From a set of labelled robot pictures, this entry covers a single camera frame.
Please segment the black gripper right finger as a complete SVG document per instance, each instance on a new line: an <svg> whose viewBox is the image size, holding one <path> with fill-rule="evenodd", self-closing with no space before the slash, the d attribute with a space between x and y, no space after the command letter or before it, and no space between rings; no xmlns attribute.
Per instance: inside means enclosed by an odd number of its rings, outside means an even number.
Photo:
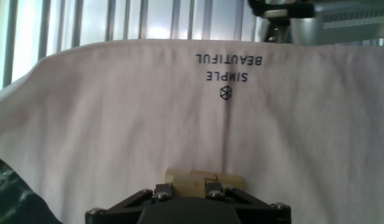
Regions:
<svg viewBox="0 0 384 224"><path fill-rule="evenodd" d="M242 224L292 224L291 207L285 203L268 204L235 187L219 182L205 184L205 198L222 202L234 209Z"/></svg>

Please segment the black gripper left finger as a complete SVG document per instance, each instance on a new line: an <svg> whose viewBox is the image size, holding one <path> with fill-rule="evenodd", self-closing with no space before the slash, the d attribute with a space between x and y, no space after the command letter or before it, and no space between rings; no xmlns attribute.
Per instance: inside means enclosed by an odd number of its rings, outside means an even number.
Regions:
<svg viewBox="0 0 384 224"><path fill-rule="evenodd" d="M142 189L109 209L89 209L85 224L137 224L146 208L170 199L173 199L172 184L157 184L154 190Z"/></svg>

